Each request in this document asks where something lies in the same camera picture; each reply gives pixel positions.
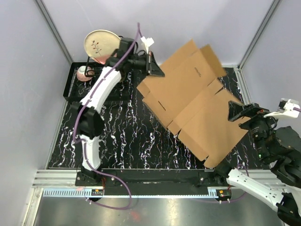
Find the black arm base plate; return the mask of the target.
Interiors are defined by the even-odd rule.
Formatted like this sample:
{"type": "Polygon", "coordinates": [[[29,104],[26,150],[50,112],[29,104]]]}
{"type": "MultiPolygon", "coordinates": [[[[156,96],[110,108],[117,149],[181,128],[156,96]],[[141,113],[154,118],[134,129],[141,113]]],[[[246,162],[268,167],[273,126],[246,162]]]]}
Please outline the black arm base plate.
{"type": "Polygon", "coordinates": [[[76,186],[116,187],[125,183],[131,190],[138,186],[183,187],[185,190],[209,186],[227,186],[226,179],[233,168],[207,169],[87,169],[77,171],[76,186]]]}

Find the brown cardboard box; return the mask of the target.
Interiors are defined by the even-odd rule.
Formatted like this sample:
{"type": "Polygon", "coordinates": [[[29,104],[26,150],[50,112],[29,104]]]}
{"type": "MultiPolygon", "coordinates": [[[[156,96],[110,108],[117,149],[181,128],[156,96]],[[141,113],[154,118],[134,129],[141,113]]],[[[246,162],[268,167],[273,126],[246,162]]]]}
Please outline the brown cardboard box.
{"type": "Polygon", "coordinates": [[[239,125],[247,117],[228,120],[229,101],[238,99],[220,82],[226,71],[209,45],[192,40],[160,68],[164,77],[147,76],[138,85],[143,102],[205,167],[216,167],[246,134],[239,125]]]}

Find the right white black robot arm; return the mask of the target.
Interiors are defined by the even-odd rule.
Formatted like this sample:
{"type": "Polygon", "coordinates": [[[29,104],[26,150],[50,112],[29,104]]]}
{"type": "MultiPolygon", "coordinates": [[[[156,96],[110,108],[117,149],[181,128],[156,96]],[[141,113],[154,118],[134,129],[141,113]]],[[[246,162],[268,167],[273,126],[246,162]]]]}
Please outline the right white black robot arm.
{"type": "Polygon", "coordinates": [[[214,182],[218,186],[235,186],[261,200],[277,212],[277,216],[289,226],[301,224],[301,137],[290,126],[277,127],[281,118],[298,118],[301,107],[293,99],[282,98],[278,110],[271,112],[257,103],[248,105],[229,101],[228,120],[247,117],[239,124],[251,133],[259,160],[264,165],[273,164],[270,171],[285,184],[282,192],[249,178],[237,168],[222,161],[214,169],[214,182]]]}

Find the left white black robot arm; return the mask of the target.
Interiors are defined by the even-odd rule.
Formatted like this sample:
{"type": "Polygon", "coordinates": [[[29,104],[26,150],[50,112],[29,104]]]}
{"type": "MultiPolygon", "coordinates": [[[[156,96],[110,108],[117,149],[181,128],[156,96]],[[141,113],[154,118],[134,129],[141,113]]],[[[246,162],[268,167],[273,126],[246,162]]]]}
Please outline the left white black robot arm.
{"type": "Polygon", "coordinates": [[[119,47],[107,57],[95,85],[79,102],[71,108],[77,113],[73,130],[73,141],[81,143],[83,162],[77,172],[76,186],[98,186],[104,183],[100,173],[99,138],[104,122],[100,116],[101,108],[122,76],[132,69],[143,70],[146,75],[163,77],[165,74],[157,64],[150,46],[153,38],[141,37],[143,53],[134,52],[136,41],[122,38],[119,47]]]}

